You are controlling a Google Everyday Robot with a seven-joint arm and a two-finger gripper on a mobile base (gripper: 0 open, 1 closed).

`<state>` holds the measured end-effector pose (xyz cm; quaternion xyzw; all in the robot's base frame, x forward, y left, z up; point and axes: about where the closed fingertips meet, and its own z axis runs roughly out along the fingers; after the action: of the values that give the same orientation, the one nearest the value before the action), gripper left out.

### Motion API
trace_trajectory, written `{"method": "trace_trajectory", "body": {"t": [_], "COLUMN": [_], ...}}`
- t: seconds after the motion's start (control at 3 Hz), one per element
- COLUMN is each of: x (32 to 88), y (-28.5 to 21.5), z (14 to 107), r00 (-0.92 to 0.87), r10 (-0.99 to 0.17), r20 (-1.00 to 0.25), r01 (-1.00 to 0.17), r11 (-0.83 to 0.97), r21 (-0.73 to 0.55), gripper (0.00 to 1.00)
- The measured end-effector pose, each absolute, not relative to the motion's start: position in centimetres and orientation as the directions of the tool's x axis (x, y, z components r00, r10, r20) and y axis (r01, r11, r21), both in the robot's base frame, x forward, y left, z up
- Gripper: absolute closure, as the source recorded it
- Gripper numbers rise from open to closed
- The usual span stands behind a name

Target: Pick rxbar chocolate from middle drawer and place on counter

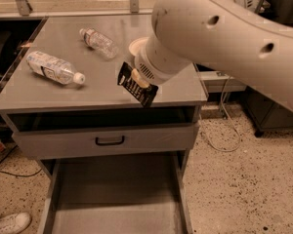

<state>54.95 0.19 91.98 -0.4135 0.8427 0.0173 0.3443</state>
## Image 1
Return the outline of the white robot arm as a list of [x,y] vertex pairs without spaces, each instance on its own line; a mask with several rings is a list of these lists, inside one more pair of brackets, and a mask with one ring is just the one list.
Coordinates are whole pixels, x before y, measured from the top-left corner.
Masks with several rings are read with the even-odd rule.
[[256,0],[157,0],[134,77],[160,85],[194,62],[293,112],[293,27],[254,13]]

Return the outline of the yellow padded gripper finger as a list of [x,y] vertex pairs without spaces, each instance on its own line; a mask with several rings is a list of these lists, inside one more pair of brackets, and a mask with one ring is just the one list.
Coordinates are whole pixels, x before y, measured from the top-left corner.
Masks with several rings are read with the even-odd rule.
[[146,89],[149,87],[149,82],[140,75],[136,68],[131,71],[131,77],[141,88]]

